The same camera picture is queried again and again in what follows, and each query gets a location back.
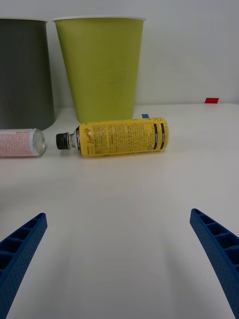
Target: cup rim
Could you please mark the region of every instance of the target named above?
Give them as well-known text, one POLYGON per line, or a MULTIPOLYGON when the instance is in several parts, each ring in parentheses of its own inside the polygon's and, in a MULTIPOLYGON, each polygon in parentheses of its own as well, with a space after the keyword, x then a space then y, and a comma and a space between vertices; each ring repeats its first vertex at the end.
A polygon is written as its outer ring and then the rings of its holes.
POLYGON ((35 19, 35 18, 23 18, 23 17, 14 17, 14 16, 0 16, 0 20, 30 20, 30 21, 41 21, 41 22, 48 22, 47 20, 43 19, 35 19))
POLYGON ((140 16, 121 16, 121 15, 80 15, 80 16, 63 16, 60 18, 55 18, 52 21, 58 20, 71 20, 71 19, 89 19, 89 18, 124 18, 124 19, 134 19, 145 21, 146 18, 140 16))

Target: red object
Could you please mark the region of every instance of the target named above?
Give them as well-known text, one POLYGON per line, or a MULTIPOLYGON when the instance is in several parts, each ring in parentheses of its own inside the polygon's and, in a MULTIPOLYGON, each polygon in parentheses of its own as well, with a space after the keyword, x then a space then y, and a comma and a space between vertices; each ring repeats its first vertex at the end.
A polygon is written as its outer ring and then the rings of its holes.
POLYGON ((218 101, 219 101, 219 98, 206 98, 204 103, 217 104, 218 101))

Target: plastic bottle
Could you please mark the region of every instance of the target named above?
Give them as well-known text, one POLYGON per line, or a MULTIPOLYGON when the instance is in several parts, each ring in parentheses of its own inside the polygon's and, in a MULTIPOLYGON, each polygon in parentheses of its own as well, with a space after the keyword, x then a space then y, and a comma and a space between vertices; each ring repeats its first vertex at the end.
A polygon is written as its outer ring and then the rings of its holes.
POLYGON ((168 144, 162 118, 84 123, 73 134, 56 136, 59 150, 76 148, 84 156, 161 151, 168 144))
POLYGON ((40 156, 45 151, 45 137, 38 129, 0 130, 0 157, 40 156))

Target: pink can label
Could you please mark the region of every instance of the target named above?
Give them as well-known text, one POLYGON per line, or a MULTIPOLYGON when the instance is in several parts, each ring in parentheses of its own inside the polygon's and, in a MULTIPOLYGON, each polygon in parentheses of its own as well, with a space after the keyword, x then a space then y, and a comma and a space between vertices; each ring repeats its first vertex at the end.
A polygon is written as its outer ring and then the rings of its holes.
POLYGON ((33 156, 31 131, 0 131, 0 157, 33 156))

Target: white wall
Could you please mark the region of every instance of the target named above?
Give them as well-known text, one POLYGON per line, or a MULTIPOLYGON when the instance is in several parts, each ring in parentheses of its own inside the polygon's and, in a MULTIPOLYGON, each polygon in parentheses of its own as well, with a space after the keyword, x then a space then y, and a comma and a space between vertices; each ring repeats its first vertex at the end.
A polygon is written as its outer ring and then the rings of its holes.
POLYGON ((72 105, 52 18, 138 15, 144 24, 136 103, 239 101, 238 0, 2 0, 1 16, 43 18, 56 106, 72 105))

